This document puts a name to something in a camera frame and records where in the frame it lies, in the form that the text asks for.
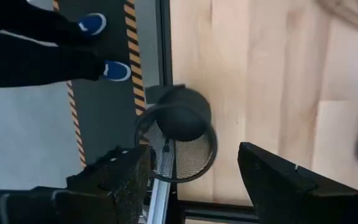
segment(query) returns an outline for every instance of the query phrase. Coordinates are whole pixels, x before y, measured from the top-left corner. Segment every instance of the shoe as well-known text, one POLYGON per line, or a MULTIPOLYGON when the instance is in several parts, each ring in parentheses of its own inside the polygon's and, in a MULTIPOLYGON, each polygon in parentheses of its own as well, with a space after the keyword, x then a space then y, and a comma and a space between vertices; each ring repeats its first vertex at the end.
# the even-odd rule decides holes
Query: shoe
POLYGON ((114 82, 122 82, 131 77, 131 69, 121 62, 106 61, 106 68, 103 78, 114 82))
POLYGON ((84 35, 92 37, 100 34, 107 25, 107 19, 103 14, 91 13, 78 21, 78 25, 84 35))

